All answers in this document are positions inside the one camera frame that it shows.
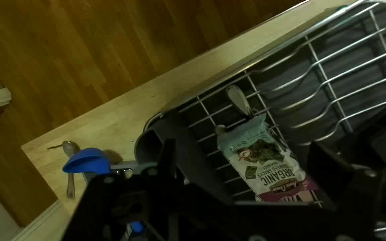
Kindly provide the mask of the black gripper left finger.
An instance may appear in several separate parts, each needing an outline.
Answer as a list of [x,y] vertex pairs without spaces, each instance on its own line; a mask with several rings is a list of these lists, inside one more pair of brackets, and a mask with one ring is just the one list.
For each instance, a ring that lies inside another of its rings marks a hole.
[[176,142],[176,163],[185,178],[225,203],[232,200],[229,191],[205,158],[194,135],[181,119],[160,119],[149,127],[149,133],[153,139],[149,144],[152,162],[158,160],[164,142],[173,139]]

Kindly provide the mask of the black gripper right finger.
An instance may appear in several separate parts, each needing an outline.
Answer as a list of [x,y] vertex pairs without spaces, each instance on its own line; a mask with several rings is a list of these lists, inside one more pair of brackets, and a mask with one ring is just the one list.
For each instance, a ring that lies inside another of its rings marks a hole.
[[307,172],[333,203],[342,198],[358,168],[386,172],[386,108],[334,146],[324,142],[310,146]]

